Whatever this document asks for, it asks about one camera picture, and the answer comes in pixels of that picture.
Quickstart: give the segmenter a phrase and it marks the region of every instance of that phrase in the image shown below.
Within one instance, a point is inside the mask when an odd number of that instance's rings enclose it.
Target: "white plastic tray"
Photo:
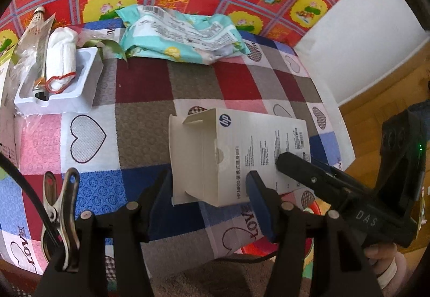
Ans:
[[[24,115],[62,114],[65,112],[87,113],[91,110],[97,81],[102,73],[103,62],[96,47],[76,50],[76,76],[60,94],[49,94],[49,99],[37,99],[32,90],[37,68],[32,66],[19,85],[15,105]]]

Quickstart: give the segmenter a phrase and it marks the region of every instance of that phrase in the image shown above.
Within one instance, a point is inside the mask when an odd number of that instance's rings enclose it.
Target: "white wall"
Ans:
[[[426,39],[404,0],[340,0],[295,49],[341,104],[379,81]]]

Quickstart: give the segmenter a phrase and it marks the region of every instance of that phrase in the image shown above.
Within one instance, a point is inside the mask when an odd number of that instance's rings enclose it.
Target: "teal plastic package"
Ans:
[[[157,6],[117,10],[126,26],[120,41],[128,57],[150,57],[212,64],[223,57],[249,54],[228,16],[195,16]]]

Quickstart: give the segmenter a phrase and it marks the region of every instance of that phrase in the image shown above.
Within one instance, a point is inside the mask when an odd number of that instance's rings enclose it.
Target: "metal pin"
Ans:
[[[338,211],[336,211],[336,210],[330,210],[330,211],[328,212],[328,216],[329,216],[331,219],[336,220],[336,219],[338,219],[338,218],[340,217],[340,214],[339,214],[339,212],[338,212]]]
[[[81,213],[81,218],[82,218],[83,220],[87,220],[87,219],[91,218],[91,216],[92,216],[91,211],[83,211],[83,212]]]
[[[130,211],[135,210],[136,208],[139,207],[139,204],[136,201],[130,201],[127,205],[126,205],[127,209]]]
[[[285,211],[291,211],[294,209],[294,205],[291,202],[285,201],[281,204],[281,208]]]

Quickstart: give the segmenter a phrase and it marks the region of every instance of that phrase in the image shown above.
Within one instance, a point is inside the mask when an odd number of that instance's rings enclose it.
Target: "patchwork tablecloth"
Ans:
[[[118,19],[84,25],[118,40]],[[136,200],[169,166],[169,115],[213,107],[303,119],[313,158],[342,167],[337,136],[308,71],[287,45],[242,33],[251,50],[212,66],[132,58],[127,65],[105,53],[92,110],[44,115],[16,130],[19,168],[42,196],[42,175],[57,179],[70,167],[81,173],[76,215],[117,210]],[[302,206],[306,189],[291,194]],[[230,254],[262,237],[249,204],[215,208],[203,202],[170,206],[168,221],[142,249],[152,276],[163,276]],[[34,273],[47,266],[40,246],[42,222],[10,177],[0,180],[0,254]],[[115,279],[112,241],[106,246],[108,278]]]

